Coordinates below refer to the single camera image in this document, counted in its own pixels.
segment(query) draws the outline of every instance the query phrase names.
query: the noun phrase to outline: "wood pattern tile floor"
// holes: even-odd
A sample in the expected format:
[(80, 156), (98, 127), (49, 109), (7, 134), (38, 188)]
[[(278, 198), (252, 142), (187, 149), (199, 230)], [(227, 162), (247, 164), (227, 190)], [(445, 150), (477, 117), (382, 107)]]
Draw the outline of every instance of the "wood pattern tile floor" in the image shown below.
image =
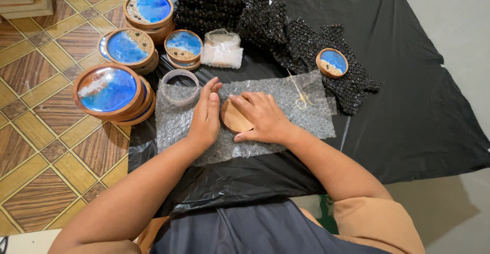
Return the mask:
[(126, 175), (131, 129), (71, 100), (123, 1), (53, 0), (52, 16), (0, 23), (0, 236), (62, 228)]

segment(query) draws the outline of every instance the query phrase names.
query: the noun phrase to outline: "packing tape roll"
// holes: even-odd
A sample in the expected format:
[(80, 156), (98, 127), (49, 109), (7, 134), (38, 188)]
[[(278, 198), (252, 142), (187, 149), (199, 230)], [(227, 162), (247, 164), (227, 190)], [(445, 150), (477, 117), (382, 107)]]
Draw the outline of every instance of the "packing tape roll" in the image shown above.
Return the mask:
[(195, 82), (195, 85), (196, 85), (196, 88), (195, 88), (195, 91), (191, 94), (191, 96), (187, 99), (184, 99), (184, 100), (173, 100), (171, 98), (169, 98), (166, 94), (165, 94), (165, 90), (162, 91), (163, 93), (163, 96), (165, 96), (165, 98), (167, 98), (167, 100), (171, 103), (171, 104), (174, 104), (178, 107), (183, 107), (183, 106), (186, 106), (186, 105), (189, 105), (190, 103), (192, 103), (195, 99), (195, 97), (197, 95), (199, 95), (199, 80), (198, 78), (190, 71), (187, 71), (185, 69), (175, 69), (175, 70), (172, 70), (170, 72), (168, 72), (165, 76), (163, 76), (162, 80), (163, 80), (163, 83), (166, 84), (170, 79), (174, 78), (175, 76), (179, 76), (179, 75), (183, 75), (183, 76), (187, 76), (189, 78), (191, 78), (194, 82)]

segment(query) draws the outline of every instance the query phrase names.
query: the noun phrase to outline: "tan shirt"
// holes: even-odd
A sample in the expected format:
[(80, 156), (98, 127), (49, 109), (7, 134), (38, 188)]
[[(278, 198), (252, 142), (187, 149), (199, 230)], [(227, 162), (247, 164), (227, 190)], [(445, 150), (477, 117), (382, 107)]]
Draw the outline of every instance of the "tan shirt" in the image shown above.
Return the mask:
[[(310, 213), (305, 216), (320, 225)], [(334, 203), (334, 218), (339, 228), (337, 238), (376, 247), (394, 254), (425, 253), (412, 219), (401, 204), (375, 198), (352, 198)], [(138, 242), (129, 240), (88, 244), (71, 250), (70, 254), (141, 254), (148, 253), (156, 233), (168, 219), (153, 219)]]

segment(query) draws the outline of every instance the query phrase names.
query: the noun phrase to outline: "hand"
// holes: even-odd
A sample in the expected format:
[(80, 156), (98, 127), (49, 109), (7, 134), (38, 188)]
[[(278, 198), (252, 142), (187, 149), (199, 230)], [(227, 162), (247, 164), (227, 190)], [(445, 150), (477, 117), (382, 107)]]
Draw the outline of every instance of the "hand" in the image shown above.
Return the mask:
[(216, 142), (219, 132), (219, 96), (217, 92), (223, 86), (217, 77), (209, 80), (201, 89), (199, 102), (194, 108), (191, 127), (187, 138), (197, 146), (208, 149)]
[(291, 129), (297, 127), (287, 119), (270, 94), (244, 91), (241, 95), (230, 95), (229, 98), (237, 110), (254, 125), (253, 130), (237, 134), (235, 142), (256, 140), (284, 144)]

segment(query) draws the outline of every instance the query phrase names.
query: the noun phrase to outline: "person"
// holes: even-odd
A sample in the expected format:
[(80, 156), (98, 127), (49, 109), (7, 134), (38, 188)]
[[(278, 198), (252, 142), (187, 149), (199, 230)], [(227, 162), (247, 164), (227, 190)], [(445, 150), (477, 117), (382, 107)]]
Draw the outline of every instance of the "person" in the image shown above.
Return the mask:
[(295, 154), (335, 201), (340, 235), (328, 233), (289, 199), (151, 221), (184, 171), (217, 140), (221, 87), (211, 79), (201, 89), (187, 136), (84, 207), (48, 253), (424, 253), (408, 213), (371, 173), (292, 124), (273, 96), (260, 92), (230, 95), (254, 124), (234, 140), (279, 143)]

